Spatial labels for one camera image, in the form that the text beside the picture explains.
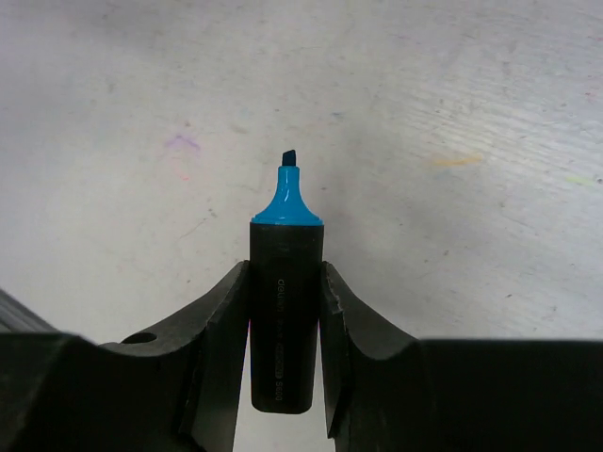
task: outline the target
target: gray table surface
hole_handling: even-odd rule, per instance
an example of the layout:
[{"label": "gray table surface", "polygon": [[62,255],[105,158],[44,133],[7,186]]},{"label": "gray table surface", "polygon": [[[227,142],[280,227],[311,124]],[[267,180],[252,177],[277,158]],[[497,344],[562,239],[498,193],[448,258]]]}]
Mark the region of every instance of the gray table surface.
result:
[{"label": "gray table surface", "polygon": [[[280,153],[419,336],[603,336],[603,3],[8,0],[0,286],[121,340],[248,256]],[[314,408],[236,450],[332,450]]]}]

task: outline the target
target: scratch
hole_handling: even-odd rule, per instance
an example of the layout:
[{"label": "scratch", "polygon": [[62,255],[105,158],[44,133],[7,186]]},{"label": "scratch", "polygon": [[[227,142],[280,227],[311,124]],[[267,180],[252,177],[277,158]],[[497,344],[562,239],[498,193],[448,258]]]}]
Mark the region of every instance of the scratch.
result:
[{"label": "scratch", "polygon": [[421,279],[425,278],[426,276],[430,276],[431,274],[433,274],[434,271],[435,270],[430,270],[430,271],[428,271],[426,273],[423,273],[421,276],[417,276],[415,278],[415,280],[421,280]]},{"label": "scratch", "polygon": [[191,235],[192,233],[194,233],[195,231],[197,231],[197,229],[199,228],[199,226],[201,226],[202,224],[204,224],[207,221],[207,218],[202,219],[201,221],[199,221],[194,228],[192,228],[190,231],[188,231],[185,234],[182,234],[178,237],[178,240],[176,240],[176,242],[179,242],[180,240],[182,240],[185,237],[188,237],[189,235]]},{"label": "scratch", "polygon": [[458,160],[433,160],[433,164],[438,167],[460,167],[462,165],[469,165],[472,163],[480,163],[483,160],[481,155],[473,155],[467,158],[461,158]]},{"label": "scratch", "polygon": [[311,46],[311,47],[294,47],[293,49],[288,49],[285,50],[283,52],[279,52],[280,54],[290,54],[293,52],[300,52],[302,50],[310,50],[310,49],[322,49],[323,46],[321,45],[315,45],[315,46]]},{"label": "scratch", "polygon": [[529,225],[525,221],[522,221],[521,219],[509,217],[508,215],[504,214],[504,210],[500,211],[500,216],[503,217],[503,218],[506,218],[507,220],[509,220],[509,221],[511,221],[511,222],[513,222],[515,224],[523,226],[524,228],[529,228],[534,235],[538,235],[538,232],[536,231],[536,229],[533,226]]},{"label": "scratch", "polygon": [[245,188],[246,190],[249,190],[253,193],[259,193],[260,190],[259,188],[253,188],[252,186],[249,186],[247,184],[228,184],[227,186],[231,186],[231,187],[237,187],[237,188]]}]

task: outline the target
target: clamp jaw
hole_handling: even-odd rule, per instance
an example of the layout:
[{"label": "clamp jaw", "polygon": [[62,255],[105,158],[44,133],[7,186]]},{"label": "clamp jaw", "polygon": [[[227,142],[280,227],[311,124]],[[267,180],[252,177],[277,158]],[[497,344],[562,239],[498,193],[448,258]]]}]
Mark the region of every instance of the clamp jaw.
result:
[{"label": "clamp jaw", "polygon": [[[320,279],[337,452],[603,450],[602,343],[416,339],[332,265]],[[102,346],[21,313],[0,334],[0,450],[231,451],[249,291],[241,262],[182,310]]]}]

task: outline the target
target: blue highlighter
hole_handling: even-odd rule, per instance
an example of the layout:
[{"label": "blue highlighter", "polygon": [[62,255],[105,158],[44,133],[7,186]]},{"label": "blue highlighter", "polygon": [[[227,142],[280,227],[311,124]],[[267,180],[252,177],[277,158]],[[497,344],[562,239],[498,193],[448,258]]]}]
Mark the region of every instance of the blue highlighter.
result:
[{"label": "blue highlighter", "polygon": [[286,152],[274,199],[250,224],[252,404],[261,412],[312,406],[323,236],[295,151]]}]

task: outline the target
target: highlighter tip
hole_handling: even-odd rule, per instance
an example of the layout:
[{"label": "highlighter tip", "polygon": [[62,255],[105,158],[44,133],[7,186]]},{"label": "highlighter tip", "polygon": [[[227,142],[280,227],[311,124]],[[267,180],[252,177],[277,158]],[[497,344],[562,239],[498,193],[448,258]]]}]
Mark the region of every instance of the highlighter tip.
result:
[{"label": "highlighter tip", "polygon": [[283,165],[284,167],[295,167],[295,151],[287,151],[283,153]]}]

